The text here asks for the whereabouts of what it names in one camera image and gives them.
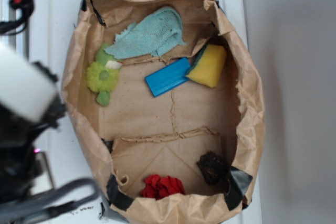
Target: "crumpled paper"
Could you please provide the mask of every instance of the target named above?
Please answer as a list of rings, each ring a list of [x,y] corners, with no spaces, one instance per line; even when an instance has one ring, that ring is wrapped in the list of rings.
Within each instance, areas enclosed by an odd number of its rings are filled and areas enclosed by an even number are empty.
[[[243,203],[251,203],[265,137],[263,87],[246,47],[215,1],[86,0],[88,9],[79,14],[62,94],[82,151],[105,196],[111,174],[120,190],[132,197],[144,187],[141,180],[146,175],[160,173],[156,170],[162,169],[160,164],[165,166],[163,173],[172,173],[164,176],[193,174],[190,179],[183,176],[188,195],[158,201],[136,197],[126,211],[111,205],[130,223],[219,223],[241,212]],[[85,70],[101,44],[112,43],[129,24],[167,5],[180,14],[187,45],[177,46],[161,60],[147,55],[124,61],[111,105],[96,104],[95,94],[86,86]],[[187,82],[153,98],[143,78],[176,58],[188,57],[192,62],[208,41],[228,51],[219,86],[210,89]],[[114,141],[112,155],[101,138]],[[227,164],[254,178],[243,202],[232,211],[225,202],[225,187],[205,185],[194,167],[197,155],[208,150],[222,154]],[[152,161],[143,161],[147,157]]]

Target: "black cable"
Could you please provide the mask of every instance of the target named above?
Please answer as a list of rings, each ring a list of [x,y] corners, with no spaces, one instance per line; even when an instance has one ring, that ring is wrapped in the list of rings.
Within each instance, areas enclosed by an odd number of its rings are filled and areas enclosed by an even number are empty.
[[[11,0],[9,5],[12,9],[21,10],[21,16],[17,20],[10,20],[7,22],[0,22],[0,34],[3,35],[15,35],[21,33],[26,29],[29,17],[33,13],[34,3],[33,0]],[[23,24],[23,27],[19,31],[13,31]]]
[[[26,217],[31,214],[37,213],[41,210],[43,211],[47,205],[62,198],[63,196],[70,193],[71,191],[77,188],[83,187],[83,186],[91,186],[94,191],[93,194],[81,200],[66,203],[66,204],[69,204],[68,211],[76,209],[79,206],[85,203],[88,203],[99,197],[99,189],[98,189],[96,182],[94,182],[92,179],[89,179],[89,178],[82,178],[82,179],[72,181],[60,187],[59,189],[51,191],[50,193],[42,195],[38,198],[31,198],[31,199],[28,199],[22,202],[14,202],[12,204],[0,205],[0,221],[17,220],[22,217]]]

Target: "blue block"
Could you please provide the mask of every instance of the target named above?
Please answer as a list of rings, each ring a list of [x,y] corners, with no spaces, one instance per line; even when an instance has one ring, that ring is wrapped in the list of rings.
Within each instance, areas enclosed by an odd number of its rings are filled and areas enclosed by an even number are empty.
[[[187,82],[189,79],[184,77],[190,69],[187,58],[182,58],[163,69],[145,77],[154,97],[172,90],[173,88]]]

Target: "paper bag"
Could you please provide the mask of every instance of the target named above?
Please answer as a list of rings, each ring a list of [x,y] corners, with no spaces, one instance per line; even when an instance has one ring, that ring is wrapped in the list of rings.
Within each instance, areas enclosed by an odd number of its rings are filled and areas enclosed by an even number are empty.
[[[111,104],[102,107],[86,85],[86,69],[104,43],[163,6],[181,16],[186,46],[161,58],[124,61]],[[187,82],[154,98],[147,75],[180,57],[192,63],[207,43],[228,56],[218,87]],[[83,0],[69,47],[62,94],[82,151],[111,209],[130,223],[219,223],[252,200],[265,136],[259,73],[216,0]],[[112,152],[104,142],[113,141]],[[213,151],[229,173],[208,185],[196,163]],[[152,174],[179,178],[187,195],[142,198]]]

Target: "green flower-shaped sponge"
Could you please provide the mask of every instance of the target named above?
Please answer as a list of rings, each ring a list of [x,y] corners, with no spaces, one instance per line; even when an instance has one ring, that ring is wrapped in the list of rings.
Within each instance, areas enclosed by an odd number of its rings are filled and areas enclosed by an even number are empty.
[[[96,61],[86,71],[86,82],[89,89],[98,93],[96,101],[102,106],[110,104],[110,92],[117,86],[122,62],[107,54],[104,49],[111,46],[104,43],[96,54]]]

